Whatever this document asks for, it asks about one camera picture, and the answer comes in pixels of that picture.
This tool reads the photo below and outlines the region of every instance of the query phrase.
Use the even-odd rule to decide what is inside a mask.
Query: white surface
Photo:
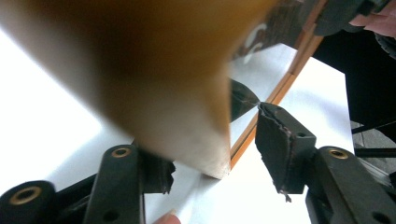
[[[352,149],[344,76],[310,61],[281,104],[318,137]],[[95,116],[0,31],[0,194],[33,179],[62,189],[97,171],[131,138]],[[276,194],[254,145],[223,180],[177,163],[170,195],[147,195],[151,223],[171,208],[187,223],[309,223],[304,196]]]
[[[131,142],[0,29],[0,195],[37,179],[63,189],[95,174],[107,149]]]

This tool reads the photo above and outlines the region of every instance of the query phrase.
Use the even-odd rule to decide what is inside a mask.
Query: brown blurry object
[[[0,24],[147,150],[230,171],[227,62],[276,0],[0,1]]]

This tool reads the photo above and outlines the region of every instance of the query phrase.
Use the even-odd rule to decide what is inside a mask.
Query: screw hole
[[[21,189],[20,191],[12,195],[11,199],[9,200],[9,203],[14,205],[29,203],[30,201],[38,197],[40,193],[41,193],[41,188],[36,186],[29,187],[26,189]]]
[[[127,148],[127,147],[120,147],[117,148],[116,150],[114,150],[111,155],[115,158],[122,158],[122,157],[126,157],[131,153],[131,149]]]
[[[347,157],[348,157],[348,155],[347,155],[345,152],[340,151],[340,150],[338,150],[338,149],[331,149],[329,152],[330,152],[330,154],[331,154],[333,157],[335,157],[335,158],[337,158],[337,159],[345,160],[345,159],[347,159]]]
[[[113,222],[120,217],[120,214],[115,210],[110,210],[105,213],[103,216],[103,221],[105,222]]]
[[[373,212],[372,215],[373,215],[373,218],[379,223],[384,223],[384,224],[391,223],[389,217],[382,213]]]

